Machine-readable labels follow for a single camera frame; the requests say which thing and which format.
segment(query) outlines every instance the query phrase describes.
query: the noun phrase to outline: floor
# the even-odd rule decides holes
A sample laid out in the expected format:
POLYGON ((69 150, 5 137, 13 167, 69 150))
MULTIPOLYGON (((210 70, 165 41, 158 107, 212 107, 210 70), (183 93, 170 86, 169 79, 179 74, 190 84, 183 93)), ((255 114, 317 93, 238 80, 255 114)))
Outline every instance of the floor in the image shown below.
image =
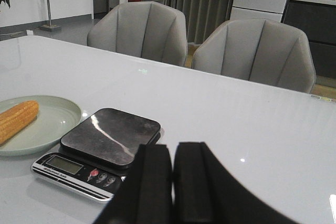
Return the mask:
MULTIPOLYGON (((43 31, 40 28, 35 28, 33 29, 34 35, 38 36, 44 36, 48 38, 53 38, 53 39, 59 39, 75 44, 80 44, 80 45, 86 45, 86 37, 91 29, 99 19, 87 19, 87 20, 82 20, 80 22, 72 22, 72 23, 65 23, 61 24, 61 30, 60 31, 43 31)), ((0 40, 5 40, 5 39, 11 39, 15 37, 20 37, 20 36, 26 36, 27 32, 22 31, 18 32, 15 34, 11 35, 0 35, 0 40)), ((194 51, 198 48, 198 45, 195 44, 189 44, 188 45, 188 56, 186 59, 185 66, 188 68, 191 68, 192 64, 192 59, 193 59, 193 53, 194 51)), ((329 79, 327 82, 324 81, 323 77, 318 78, 319 83, 321 84, 316 84, 313 87, 312 94, 316 94, 322 97, 328 97, 332 99, 336 99, 336 80, 329 79)))

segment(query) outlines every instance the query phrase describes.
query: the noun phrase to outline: plate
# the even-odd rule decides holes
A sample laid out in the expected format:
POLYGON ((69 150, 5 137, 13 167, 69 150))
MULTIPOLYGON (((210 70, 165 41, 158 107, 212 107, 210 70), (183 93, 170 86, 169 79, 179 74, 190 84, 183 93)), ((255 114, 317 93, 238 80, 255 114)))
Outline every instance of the plate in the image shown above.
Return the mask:
POLYGON ((48 95, 33 95, 0 102, 0 113, 28 100, 39 103, 36 119, 0 145, 0 155, 19 156, 51 148, 81 120, 81 109, 73 102, 48 95))

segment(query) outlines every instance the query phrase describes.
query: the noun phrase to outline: chair backrest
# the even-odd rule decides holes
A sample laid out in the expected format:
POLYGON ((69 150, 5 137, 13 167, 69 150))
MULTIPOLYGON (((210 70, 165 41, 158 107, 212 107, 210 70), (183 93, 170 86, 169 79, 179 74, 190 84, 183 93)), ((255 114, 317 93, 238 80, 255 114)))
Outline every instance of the chair backrest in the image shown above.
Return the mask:
POLYGON ((307 93, 316 80, 305 33, 267 19, 224 22, 195 51, 192 68, 307 93))
POLYGON ((92 28, 87 44, 183 66, 187 56, 185 16, 156 2, 120 4, 92 28))

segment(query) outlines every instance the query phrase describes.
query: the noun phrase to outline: white table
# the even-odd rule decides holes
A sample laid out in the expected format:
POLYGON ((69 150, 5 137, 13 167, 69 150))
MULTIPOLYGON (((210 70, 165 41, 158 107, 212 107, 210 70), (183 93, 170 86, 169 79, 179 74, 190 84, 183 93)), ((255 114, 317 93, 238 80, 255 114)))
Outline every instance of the white table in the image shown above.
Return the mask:
MULTIPOLYGON (((38 36, 1 41, 0 101, 38 94, 156 120, 172 158, 178 142, 204 141, 284 215, 333 223, 334 101, 38 36)), ((35 178, 41 155, 0 156, 1 223, 92 223, 103 204, 35 178)))

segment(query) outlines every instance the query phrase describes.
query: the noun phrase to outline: corn on the cob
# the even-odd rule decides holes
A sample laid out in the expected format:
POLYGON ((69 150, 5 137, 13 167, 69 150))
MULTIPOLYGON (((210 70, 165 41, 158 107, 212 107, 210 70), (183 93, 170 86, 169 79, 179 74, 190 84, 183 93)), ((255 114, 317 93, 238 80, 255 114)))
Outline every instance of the corn on the cob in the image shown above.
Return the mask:
POLYGON ((25 101, 0 114, 0 144, 30 124, 38 113, 37 101, 25 101))

